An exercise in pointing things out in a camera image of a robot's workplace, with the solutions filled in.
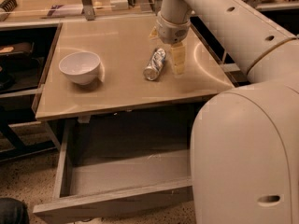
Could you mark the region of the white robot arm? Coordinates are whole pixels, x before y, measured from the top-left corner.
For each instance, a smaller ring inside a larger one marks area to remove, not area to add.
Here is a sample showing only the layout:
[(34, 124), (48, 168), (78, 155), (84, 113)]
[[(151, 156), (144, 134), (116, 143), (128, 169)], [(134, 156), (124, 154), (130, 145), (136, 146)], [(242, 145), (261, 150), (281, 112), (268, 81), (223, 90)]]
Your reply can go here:
[(211, 98), (194, 120), (197, 224), (299, 224), (297, 37), (241, 0), (163, 0), (162, 41), (183, 40), (192, 14), (249, 81)]

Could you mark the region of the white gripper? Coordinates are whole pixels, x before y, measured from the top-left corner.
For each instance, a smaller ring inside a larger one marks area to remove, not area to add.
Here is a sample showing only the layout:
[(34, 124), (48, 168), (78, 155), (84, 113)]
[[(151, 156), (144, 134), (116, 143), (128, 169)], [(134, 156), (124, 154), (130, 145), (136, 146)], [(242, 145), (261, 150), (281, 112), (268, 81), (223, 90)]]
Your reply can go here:
[(173, 44), (170, 48), (172, 70), (175, 75), (181, 75), (185, 70), (186, 49), (182, 42), (191, 26), (191, 12), (163, 12), (159, 11), (155, 27), (149, 33), (149, 39), (159, 38), (165, 44)]

